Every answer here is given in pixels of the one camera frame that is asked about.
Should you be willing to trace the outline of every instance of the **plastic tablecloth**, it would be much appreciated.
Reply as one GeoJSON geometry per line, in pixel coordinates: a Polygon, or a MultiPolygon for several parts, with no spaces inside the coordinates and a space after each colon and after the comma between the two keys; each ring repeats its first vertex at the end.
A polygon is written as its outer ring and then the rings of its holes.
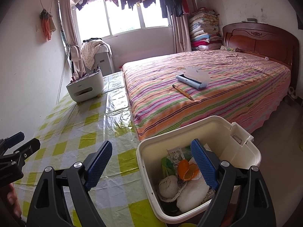
{"type": "MultiPolygon", "coordinates": [[[[15,183],[23,217],[47,166],[69,168],[96,152],[104,140],[113,145],[112,157],[89,195],[106,226],[166,226],[154,215],[137,164],[139,139],[132,121],[122,72],[104,77],[101,97],[80,104],[66,94],[39,127],[41,148],[26,160],[24,177],[15,183]]],[[[64,188],[75,226],[81,226],[69,188],[64,188]]]]}

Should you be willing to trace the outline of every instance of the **pink curtain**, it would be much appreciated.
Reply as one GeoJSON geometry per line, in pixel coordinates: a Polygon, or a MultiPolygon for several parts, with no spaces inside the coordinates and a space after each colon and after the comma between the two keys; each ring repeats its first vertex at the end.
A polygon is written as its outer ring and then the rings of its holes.
{"type": "Polygon", "coordinates": [[[187,15],[181,17],[172,16],[174,29],[175,53],[191,51],[187,15]]]}
{"type": "Polygon", "coordinates": [[[75,74],[73,73],[73,75],[76,79],[78,79],[78,74],[76,73],[79,72],[80,75],[83,74],[84,64],[81,57],[81,50],[78,47],[79,43],[76,36],[74,20],[72,18],[70,0],[59,0],[59,3],[60,3],[63,31],[66,40],[69,43],[72,61],[74,62],[75,74]]]}

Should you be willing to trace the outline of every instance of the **stack of quilts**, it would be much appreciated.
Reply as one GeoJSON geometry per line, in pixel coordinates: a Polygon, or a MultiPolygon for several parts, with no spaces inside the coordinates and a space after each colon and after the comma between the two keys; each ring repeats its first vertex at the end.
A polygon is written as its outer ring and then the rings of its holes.
{"type": "Polygon", "coordinates": [[[218,24],[218,16],[213,10],[203,7],[192,14],[189,19],[191,49],[193,51],[220,49],[222,37],[218,24]]]}

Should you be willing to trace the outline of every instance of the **pen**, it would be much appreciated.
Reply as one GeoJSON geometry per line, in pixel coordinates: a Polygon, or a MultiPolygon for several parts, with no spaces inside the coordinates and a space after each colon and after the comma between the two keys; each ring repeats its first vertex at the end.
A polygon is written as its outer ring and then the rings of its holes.
{"type": "Polygon", "coordinates": [[[186,96],[188,99],[194,101],[194,99],[187,94],[186,92],[184,92],[183,90],[181,90],[180,88],[178,88],[177,86],[175,86],[174,84],[172,85],[174,89],[176,89],[177,91],[179,91],[181,94],[183,94],[184,96],[186,96]]]}

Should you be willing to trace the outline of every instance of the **human hand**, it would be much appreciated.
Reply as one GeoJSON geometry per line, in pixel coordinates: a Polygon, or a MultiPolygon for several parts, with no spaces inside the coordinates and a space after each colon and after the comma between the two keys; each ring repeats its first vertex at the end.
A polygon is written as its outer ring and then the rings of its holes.
{"type": "Polygon", "coordinates": [[[14,185],[10,183],[8,187],[10,189],[10,192],[7,194],[7,200],[13,206],[13,213],[19,218],[21,217],[22,211],[18,202],[14,185]]]}

